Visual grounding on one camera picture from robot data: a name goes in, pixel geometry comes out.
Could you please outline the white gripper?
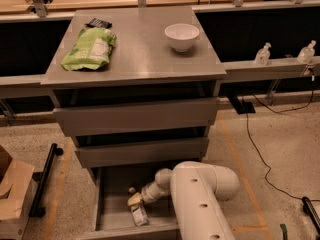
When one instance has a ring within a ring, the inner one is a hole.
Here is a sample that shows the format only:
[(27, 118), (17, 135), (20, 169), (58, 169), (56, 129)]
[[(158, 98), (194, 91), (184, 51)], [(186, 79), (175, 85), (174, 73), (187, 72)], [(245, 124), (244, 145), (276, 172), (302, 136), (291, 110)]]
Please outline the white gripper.
[(145, 204), (150, 204), (156, 202), (162, 197), (168, 196), (169, 194), (170, 190), (168, 188), (163, 188), (153, 181), (142, 188), (141, 194), (136, 192), (134, 195), (132, 195), (128, 199), (127, 205), (134, 206), (142, 203), (143, 201)]

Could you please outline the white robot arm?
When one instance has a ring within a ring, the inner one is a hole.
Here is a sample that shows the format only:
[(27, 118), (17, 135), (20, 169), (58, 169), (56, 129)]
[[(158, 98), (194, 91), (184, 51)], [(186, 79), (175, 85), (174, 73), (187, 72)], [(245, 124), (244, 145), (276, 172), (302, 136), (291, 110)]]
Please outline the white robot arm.
[(223, 166), (185, 161), (163, 168), (155, 179), (127, 201), (137, 226), (148, 222), (144, 205), (171, 196), (182, 240), (235, 240), (219, 200), (240, 189), (236, 173)]

